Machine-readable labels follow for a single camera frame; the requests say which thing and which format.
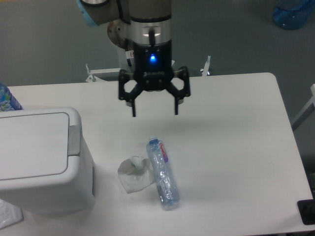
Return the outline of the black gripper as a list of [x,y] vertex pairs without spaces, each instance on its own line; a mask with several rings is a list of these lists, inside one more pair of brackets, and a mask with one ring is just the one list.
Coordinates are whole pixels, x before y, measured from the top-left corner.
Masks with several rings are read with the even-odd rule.
[[[121,69],[118,75],[118,99],[124,100],[132,108],[132,116],[136,117],[135,100],[142,91],[162,91],[167,90],[174,97],[174,113],[178,115],[178,106],[183,103],[185,97],[191,95],[189,70],[186,66],[173,71],[172,61],[172,41],[150,45],[133,44],[134,48],[134,73],[128,73]],[[184,82],[182,89],[177,89],[172,84],[174,77]],[[127,92],[125,84],[130,78],[136,81],[134,88]]]

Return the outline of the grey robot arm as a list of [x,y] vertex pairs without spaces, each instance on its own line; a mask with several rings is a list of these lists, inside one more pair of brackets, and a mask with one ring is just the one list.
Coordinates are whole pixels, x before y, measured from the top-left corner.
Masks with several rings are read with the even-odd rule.
[[133,58],[118,75],[118,98],[136,115],[135,100],[143,91],[167,90],[174,97],[174,110],[189,97],[189,71],[172,68],[169,0],[79,0],[77,5],[90,26],[113,26],[119,43]]

